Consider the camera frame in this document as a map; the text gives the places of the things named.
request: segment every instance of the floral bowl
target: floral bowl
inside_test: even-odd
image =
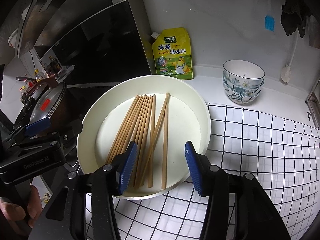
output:
[[[225,78],[225,76],[222,77],[223,82],[234,92],[243,95],[243,96],[256,96],[260,93],[261,87],[264,84],[264,80],[262,81],[262,84],[260,87],[257,88],[245,88],[245,87],[240,87],[237,86],[233,83],[231,83],[228,79]]]
[[[230,98],[230,100],[235,102],[236,104],[240,104],[240,105],[252,102],[259,95],[259,94],[256,95],[256,96],[244,96],[244,95],[241,95],[241,94],[233,91],[231,88],[229,88],[228,85],[224,81],[223,81],[223,88],[224,88],[227,96]]]
[[[223,64],[223,76],[235,86],[255,89],[263,85],[265,73],[245,60],[229,60]]]

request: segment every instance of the yellow seasoning pouch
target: yellow seasoning pouch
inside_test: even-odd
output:
[[[185,28],[163,30],[152,50],[158,75],[193,79],[190,38]]]

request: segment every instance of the metal screw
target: metal screw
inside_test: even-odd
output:
[[[73,172],[70,172],[69,174],[68,174],[68,178],[69,179],[73,179],[74,177],[76,177],[76,173],[73,171]]]
[[[254,176],[253,176],[251,173],[246,173],[246,174],[245,174],[245,177],[246,177],[247,179],[253,179],[253,178],[254,178]]]
[[[209,167],[209,169],[210,169],[210,171],[216,172],[216,171],[219,170],[219,167],[216,166],[216,165],[211,165],[211,166]]]
[[[111,171],[112,170],[112,165],[110,165],[110,164],[104,165],[102,169],[104,171]]]

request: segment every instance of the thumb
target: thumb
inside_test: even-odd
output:
[[[8,221],[19,221],[26,216],[23,208],[13,203],[1,202],[0,208]]]

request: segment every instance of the red label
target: red label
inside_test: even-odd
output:
[[[46,108],[47,108],[47,106],[48,106],[48,104],[50,103],[50,99],[46,99],[45,101],[44,101],[44,103],[42,104],[42,106],[40,107],[40,109],[42,110],[42,111],[44,111]]]

